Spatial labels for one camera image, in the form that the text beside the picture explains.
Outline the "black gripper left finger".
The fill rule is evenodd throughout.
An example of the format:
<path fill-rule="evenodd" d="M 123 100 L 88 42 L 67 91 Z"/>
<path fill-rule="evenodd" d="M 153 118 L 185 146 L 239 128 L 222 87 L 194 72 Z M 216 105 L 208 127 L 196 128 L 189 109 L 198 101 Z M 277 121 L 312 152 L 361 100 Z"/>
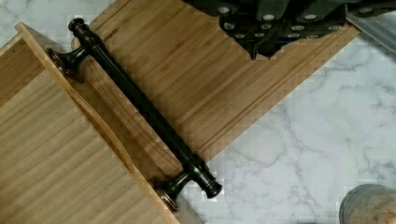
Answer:
<path fill-rule="evenodd" d="M 255 60 L 271 58 L 278 51 L 278 29 L 271 21 L 257 19 L 260 0 L 183 0 L 211 17 L 219 18 L 222 31 Z"/>

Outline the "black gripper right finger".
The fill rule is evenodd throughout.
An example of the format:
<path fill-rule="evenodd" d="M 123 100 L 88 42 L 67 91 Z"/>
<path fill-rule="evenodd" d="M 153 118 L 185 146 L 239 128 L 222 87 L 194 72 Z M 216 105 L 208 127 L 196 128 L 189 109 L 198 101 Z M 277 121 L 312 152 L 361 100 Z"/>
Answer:
<path fill-rule="evenodd" d="M 257 18 L 266 33 L 257 53 L 270 58 L 299 38 L 338 31 L 348 15 L 371 18 L 394 10 L 395 0 L 258 0 Z"/>

